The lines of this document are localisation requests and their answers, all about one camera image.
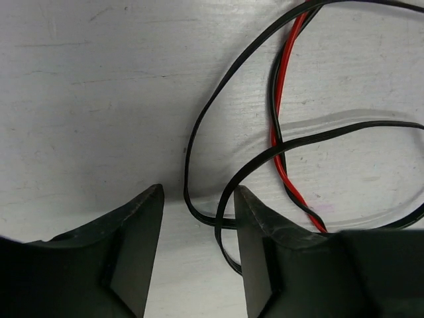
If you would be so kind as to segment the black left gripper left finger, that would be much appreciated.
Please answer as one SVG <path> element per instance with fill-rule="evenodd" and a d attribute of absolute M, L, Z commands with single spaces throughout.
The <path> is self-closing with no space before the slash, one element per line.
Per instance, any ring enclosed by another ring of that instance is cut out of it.
<path fill-rule="evenodd" d="M 48 241 L 1 238 L 2 317 L 142 317 L 164 189 Z"/>

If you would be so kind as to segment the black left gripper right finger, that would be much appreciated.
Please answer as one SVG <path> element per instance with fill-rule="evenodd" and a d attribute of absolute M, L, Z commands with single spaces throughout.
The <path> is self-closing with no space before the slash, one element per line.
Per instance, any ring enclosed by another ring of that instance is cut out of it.
<path fill-rule="evenodd" d="M 234 193 L 249 317 L 422 317 L 423 231 L 330 235 Z"/>

